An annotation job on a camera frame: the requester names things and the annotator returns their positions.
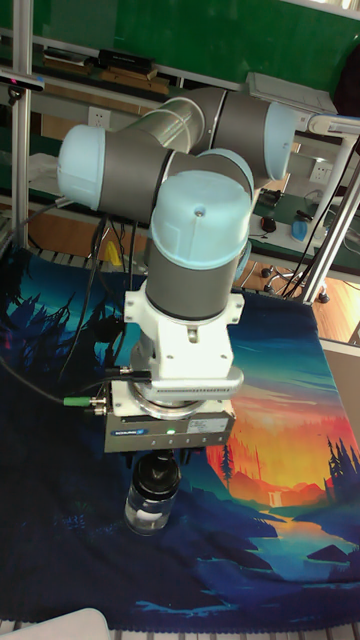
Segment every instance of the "landscape print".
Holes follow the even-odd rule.
[[[57,396],[99,379],[121,339],[127,278],[106,275],[116,302],[95,278],[59,380],[88,275],[22,250],[0,265],[0,353]],[[118,364],[138,335],[130,325]],[[232,434],[185,462],[175,452],[180,489],[150,538],[124,522],[132,469],[104,454],[103,419],[0,369],[0,618],[92,606],[110,628],[173,633],[360,620],[360,455],[312,311],[246,293],[230,337],[245,376]]]

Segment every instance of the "white cable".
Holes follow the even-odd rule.
[[[358,256],[360,256],[360,251],[356,251],[356,249],[352,249],[346,244],[346,238],[344,238],[344,246],[348,251],[351,251],[351,253],[356,253]]]
[[[244,286],[244,284],[249,280],[250,276],[254,273],[254,269],[255,269],[256,265],[257,265],[257,262],[254,262],[254,264],[251,267],[249,273],[247,274],[245,280],[243,280],[243,282],[238,285],[240,288],[242,288]]]

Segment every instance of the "clear glass jar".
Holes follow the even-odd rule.
[[[153,452],[138,460],[125,505],[125,522],[132,531],[151,536],[165,527],[180,479],[171,451]]]
[[[176,494],[166,500],[143,498],[132,484],[125,504],[125,520],[135,533],[151,536],[165,527]]]

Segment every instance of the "wall socket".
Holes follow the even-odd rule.
[[[330,164],[330,162],[317,160],[311,172],[310,182],[316,182],[317,184],[327,184],[329,182],[332,168],[333,165]]]
[[[110,129],[111,111],[99,109],[99,107],[89,107],[88,125],[90,127],[101,127]]]

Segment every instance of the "cable connector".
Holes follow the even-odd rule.
[[[91,398],[89,396],[68,396],[64,398],[64,407],[90,407]]]

